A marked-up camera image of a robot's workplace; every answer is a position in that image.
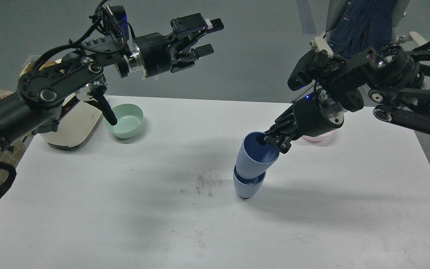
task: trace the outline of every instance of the white table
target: white table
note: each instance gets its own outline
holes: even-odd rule
[[[430,166],[413,131],[366,108],[293,142],[237,197],[244,136],[289,105],[111,97],[140,137],[97,128],[77,152],[36,136],[0,201],[0,268],[430,268]]]

